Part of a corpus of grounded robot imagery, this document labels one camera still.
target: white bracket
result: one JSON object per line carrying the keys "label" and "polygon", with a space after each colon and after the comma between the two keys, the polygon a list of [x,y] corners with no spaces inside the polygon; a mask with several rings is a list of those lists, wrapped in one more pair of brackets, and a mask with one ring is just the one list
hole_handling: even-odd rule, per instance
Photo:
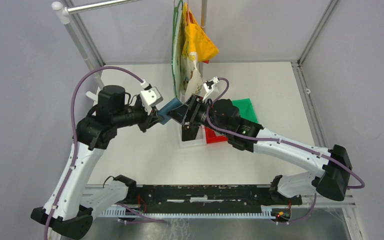
{"label": "white bracket", "polygon": [[95,93],[93,93],[91,91],[86,92],[86,97],[89,98],[90,100],[94,101],[94,102],[98,102],[98,95],[96,95]]}
{"label": "white bracket", "polygon": [[163,101],[163,96],[156,87],[149,90],[140,91],[140,99],[148,114],[151,113],[152,108]]}
{"label": "white bracket", "polygon": [[67,12],[67,7],[64,6],[61,2],[54,1],[52,3],[52,9],[55,11],[62,24],[67,25],[70,23],[70,14]]}
{"label": "white bracket", "polygon": [[213,77],[211,80],[207,80],[204,82],[203,87],[205,90],[205,95],[203,97],[203,101],[205,101],[211,93],[214,92],[214,90],[217,89],[216,85],[219,83],[219,78],[218,77]]}

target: white table surface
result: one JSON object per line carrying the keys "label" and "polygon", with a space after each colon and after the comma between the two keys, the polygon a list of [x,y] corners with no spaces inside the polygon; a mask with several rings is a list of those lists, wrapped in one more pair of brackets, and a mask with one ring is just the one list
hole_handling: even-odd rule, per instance
{"label": "white table surface", "polygon": [[[174,97],[170,64],[138,64],[126,68],[157,87],[164,97],[161,108]],[[210,63],[204,78],[225,77],[230,88],[225,98],[250,98],[258,122],[285,137],[313,145],[290,62]],[[133,77],[117,70],[102,73],[105,85],[121,85],[139,93]],[[225,87],[219,84],[220,91]],[[269,184],[277,175],[304,172],[278,158],[239,151],[227,142],[180,148],[178,125],[170,120],[142,133],[137,126],[121,128],[96,164],[88,184],[102,184],[108,176],[125,175],[138,184],[217,185]]]}

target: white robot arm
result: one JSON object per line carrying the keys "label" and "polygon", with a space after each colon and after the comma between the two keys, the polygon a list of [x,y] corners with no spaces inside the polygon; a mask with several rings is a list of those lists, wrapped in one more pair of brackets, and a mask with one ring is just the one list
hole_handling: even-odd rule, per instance
{"label": "white robot arm", "polygon": [[[98,104],[76,126],[78,154],[74,166],[71,164],[74,157],[73,144],[54,192],[43,207],[33,210],[33,220],[45,225],[52,213],[49,226],[55,232],[75,240],[81,239],[97,216],[114,203],[132,199],[129,195],[135,194],[136,182],[118,176],[98,193],[82,198],[96,163],[110,140],[117,135],[117,129],[138,125],[142,132],[146,132],[156,123],[166,123],[170,118],[182,125],[205,125],[228,137],[228,143],[238,150],[268,154],[308,171],[293,176],[276,176],[267,193],[271,203],[285,203],[285,200],[289,201],[297,195],[314,193],[336,201],[344,199],[350,174],[330,158],[351,171],[345,148],[338,145],[333,149],[315,147],[280,136],[241,118],[239,110],[229,99],[221,99],[212,104],[211,101],[204,103],[202,97],[192,95],[184,104],[174,99],[158,111],[156,104],[162,101],[160,93],[149,84],[143,88],[144,91],[132,106],[125,105],[126,92],[121,86],[108,85],[99,92]],[[57,192],[69,170],[70,176],[58,204],[54,205]],[[260,201],[256,201],[256,204],[264,205]]]}

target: cable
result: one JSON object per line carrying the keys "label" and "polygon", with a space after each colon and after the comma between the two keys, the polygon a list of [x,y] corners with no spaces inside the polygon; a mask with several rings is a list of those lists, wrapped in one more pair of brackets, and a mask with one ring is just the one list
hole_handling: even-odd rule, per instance
{"label": "cable", "polygon": [[113,177],[113,176],[109,176],[109,177],[107,177],[106,179],[105,179],[105,181],[103,181],[103,183],[102,183],[102,188],[105,188],[105,183],[108,181],[108,179],[110,179],[110,178],[112,178],[112,180],[114,180],[114,178],[115,177]]}
{"label": "cable", "polygon": [[131,101],[127,103],[129,106],[133,103],[133,98],[134,98],[134,97],[139,97],[139,94],[135,94],[135,95],[133,95],[133,96],[131,97]]}
{"label": "cable", "polygon": [[304,219],[310,217],[311,213],[312,213],[313,210],[314,210],[314,206],[316,205],[316,199],[317,199],[317,193],[314,193],[314,201],[312,202],[312,204],[311,204],[311,206],[310,206],[310,209],[308,210],[308,212],[307,212],[304,216],[302,216],[302,217],[300,217],[300,218],[298,218],[298,219],[292,220],[292,221],[288,221],[288,222],[276,222],[276,224],[289,225],[289,224],[293,224],[293,223],[302,221],[302,220],[304,220]]}
{"label": "cable", "polygon": [[142,201],[143,205],[145,205],[145,209],[143,210],[143,213],[146,213],[146,211],[147,211],[147,203],[142,198],[140,200]]}
{"label": "cable", "polygon": [[129,102],[130,102],[130,99],[132,98],[132,95],[128,92],[126,92],[125,94],[128,95],[128,99],[127,99],[127,105],[129,105]]}
{"label": "cable", "polygon": [[115,205],[121,206],[121,207],[125,208],[126,210],[128,210],[129,212],[131,212],[132,214],[134,214],[140,218],[148,220],[148,221],[138,221],[137,223],[165,223],[166,222],[163,219],[152,219],[150,217],[144,216],[144,215],[138,213],[137,211],[131,209],[130,207],[124,205],[123,203],[116,202]]}
{"label": "cable", "polygon": [[[219,100],[227,91],[228,91],[228,88],[229,88],[229,81],[224,78],[224,77],[219,77],[218,80],[223,80],[227,83],[226,85],[226,88],[224,89],[224,91],[213,101],[213,103],[215,103],[217,100]],[[278,143],[283,143],[283,144],[287,144],[287,145],[290,145],[290,146],[293,146],[295,148],[298,148],[298,149],[301,149],[301,150],[304,150],[306,152],[309,152],[311,154],[314,154],[314,155],[317,155],[319,156],[321,153],[318,152],[318,151],[315,151],[315,150],[311,150],[309,148],[306,148],[304,146],[301,146],[301,145],[298,145],[296,143],[293,143],[293,142],[290,142],[290,141],[286,141],[286,140],[280,140],[280,138],[273,138],[273,137],[251,137],[251,136],[245,136],[245,135],[241,135],[239,133],[236,133],[234,131],[230,131],[230,130],[226,130],[226,129],[223,129],[223,128],[219,128],[217,126],[215,126],[211,121],[210,121],[210,118],[208,117],[209,116],[209,113],[210,113],[210,106],[208,106],[208,108],[206,109],[206,115],[207,115],[207,122],[208,124],[215,130],[219,131],[219,132],[223,132],[223,133],[227,133],[227,134],[231,134],[233,136],[236,136],[236,137],[239,137],[239,138],[242,138],[242,139],[247,139],[247,140],[251,140],[251,141],[272,141],[272,142],[278,142]],[[338,165],[339,167],[341,167],[342,169],[344,169],[347,173],[349,173],[350,175],[352,175],[355,179],[357,179],[357,181],[360,182],[360,185],[359,186],[348,186],[349,189],[362,189],[366,186],[366,183],[361,179],[361,177],[359,177],[357,174],[355,174],[352,170],[350,170],[348,167],[346,167],[345,165],[343,165],[342,163],[340,163],[338,160],[330,157],[330,156],[327,156],[327,155],[324,155],[322,154],[321,155],[322,158],[324,159],[327,159],[333,163],[335,163],[336,165]]]}
{"label": "cable", "polygon": [[68,169],[67,174],[65,175],[64,180],[62,181],[62,184],[59,187],[58,192],[56,193],[55,199],[54,199],[54,201],[52,203],[52,208],[50,209],[49,215],[47,216],[46,223],[45,223],[45,229],[44,229],[44,232],[43,232],[43,239],[44,240],[48,240],[48,228],[49,228],[49,225],[51,223],[51,218],[54,215],[55,209],[57,208],[57,203],[60,200],[61,194],[63,193],[63,190],[64,190],[64,188],[65,188],[65,186],[67,184],[67,181],[69,180],[69,177],[72,174],[73,169],[71,167],[74,167],[74,165],[76,163],[76,159],[77,159],[77,154],[79,152],[79,145],[78,145],[78,139],[77,139],[77,134],[76,134],[76,122],[75,122],[75,119],[74,119],[74,105],[75,105],[75,102],[76,102],[77,92],[79,91],[79,88],[82,85],[82,83],[88,77],[90,77],[94,73],[97,73],[99,71],[106,70],[106,69],[114,69],[114,70],[119,70],[119,71],[125,72],[125,73],[131,75],[132,77],[134,77],[135,79],[137,79],[140,83],[144,82],[136,74],[134,74],[133,72],[131,72],[131,71],[127,70],[127,69],[124,69],[122,67],[118,67],[118,66],[102,66],[102,67],[98,67],[98,68],[88,72],[86,75],[84,75],[80,79],[80,81],[75,86],[75,89],[74,89],[74,92],[73,92],[73,95],[72,95],[72,98],[71,98],[71,105],[70,105],[71,128],[72,128],[72,132],[73,132],[73,143],[74,143],[73,157],[71,159],[70,168]]}

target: yellow bag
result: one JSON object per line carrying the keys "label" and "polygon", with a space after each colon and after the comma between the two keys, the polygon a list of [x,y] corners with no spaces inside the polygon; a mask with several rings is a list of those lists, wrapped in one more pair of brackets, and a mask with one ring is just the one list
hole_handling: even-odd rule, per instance
{"label": "yellow bag", "polygon": [[190,53],[196,52],[198,62],[209,61],[219,53],[219,50],[197,23],[192,12],[188,11],[188,7],[188,4],[185,3],[182,11],[185,34],[182,55],[188,57]]}

